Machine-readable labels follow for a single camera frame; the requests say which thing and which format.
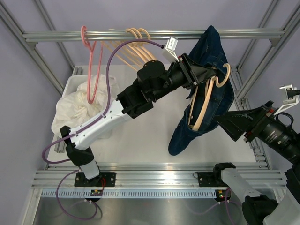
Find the dark navy skirt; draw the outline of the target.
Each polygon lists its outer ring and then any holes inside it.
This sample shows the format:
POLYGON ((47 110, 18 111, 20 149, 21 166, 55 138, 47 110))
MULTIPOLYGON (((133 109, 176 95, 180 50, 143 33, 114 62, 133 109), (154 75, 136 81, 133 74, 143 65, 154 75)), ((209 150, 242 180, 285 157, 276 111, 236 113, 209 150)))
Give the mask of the dark navy skirt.
POLYGON ((188 56, 201 66, 214 69, 217 74, 191 90, 188 96, 191 102, 168 145, 172 156, 180 154, 195 138, 214 130, 218 126, 215 116, 228 112, 234 100, 229 63, 220 34, 212 25, 201 35, 188 56))

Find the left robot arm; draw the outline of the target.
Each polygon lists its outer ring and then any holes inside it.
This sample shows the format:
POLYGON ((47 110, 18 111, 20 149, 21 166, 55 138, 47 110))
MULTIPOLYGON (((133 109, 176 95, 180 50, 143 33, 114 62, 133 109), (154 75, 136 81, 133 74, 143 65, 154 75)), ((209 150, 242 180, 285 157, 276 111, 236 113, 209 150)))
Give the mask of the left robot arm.
POLYGON ((95 187, 103 184, 103 176, 91 150, 102 134, 121 123, 137 118, 153 108, 153 104, 170 92, 183 87, 191 89, 217 75, 216 68, 201 66, 182 54, 165 69, 162 62, 152 60, 138 70, 133 84, 109 100, 103 112, 77 127, 60 129, 66 143, 67 156, 81 169, 84 181, 95 187))

